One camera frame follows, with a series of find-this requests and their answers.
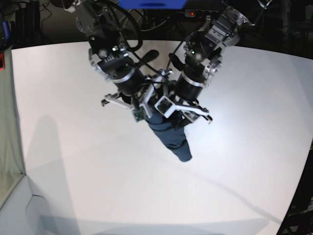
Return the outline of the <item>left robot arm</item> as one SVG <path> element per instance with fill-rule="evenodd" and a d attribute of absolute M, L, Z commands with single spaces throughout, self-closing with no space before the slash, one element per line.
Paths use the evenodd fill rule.
<path fill-rule="evenodd" d="M 238 30 L 244 22 L 244 15 L 228 6 L 216 20 L 207 16 L 204 25 L 186 37 L 184 62 L 174 53 L 170 55 L 180 75 L 156 102 L 155 109 L 170 119 L 175 129 L 185 127 L 200 117 L 208 123 L 213 120 L 209 111 L 200 106 L 198 96 L 220 70 L 225 48 L 238 43 Z"/>

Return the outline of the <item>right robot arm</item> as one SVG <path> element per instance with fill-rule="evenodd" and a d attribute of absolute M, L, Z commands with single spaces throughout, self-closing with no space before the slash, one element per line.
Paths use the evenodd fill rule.
<path fill-rule="evenodd" d="M 139 50 L 143 42 L 138 39 L 135 47 L 127 44 L 114 11 L 119 6 L 113 2 L 70 0 L 64 3 L 64 8 L 77 13 L 76 26 L 86 35 L 90 45 L 90 65 L 117 87 L 117 93 L 106 95 L 102 105 L 112 103 L 126 108 L 136 121 L 151 118 L 154 112 L 149 101 L 156 94 L 156 85 L 161 83 L 162 74 L 146 76 L 140 68 L 155 60 L 159 52 L 150 50 L 137 62 L 129 56 Z"/>

